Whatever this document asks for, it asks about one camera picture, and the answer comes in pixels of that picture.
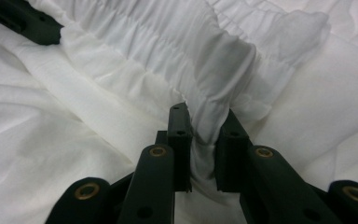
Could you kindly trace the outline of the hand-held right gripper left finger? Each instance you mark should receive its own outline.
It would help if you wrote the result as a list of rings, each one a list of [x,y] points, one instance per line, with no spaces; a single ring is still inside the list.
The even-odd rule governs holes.
[[[157,144],[165,144],[174,153],[174,187],[176,191],[190,192],[190,149],[192,128],[186,103],[173,105],[169,112],[167,131],[158,131]]]

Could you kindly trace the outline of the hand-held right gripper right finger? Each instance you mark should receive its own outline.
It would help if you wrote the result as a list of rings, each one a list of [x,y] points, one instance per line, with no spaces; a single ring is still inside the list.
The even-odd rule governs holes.
[[[223,192],[240,192],[244,180],[244,152],[252,145],[232,110],[222,125],[214,154],[216,186]]]

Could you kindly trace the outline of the white pants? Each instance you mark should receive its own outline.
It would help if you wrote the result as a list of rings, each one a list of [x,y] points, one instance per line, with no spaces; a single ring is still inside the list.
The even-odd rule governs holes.
[[[312,185],[358,182],[358,0],[29,1],[62,38],[0,24],[0,224],[45,224],[77,180],[130,173],[180,102],[196,137],[175,224],[244,221],[212,175],[228,111]]]

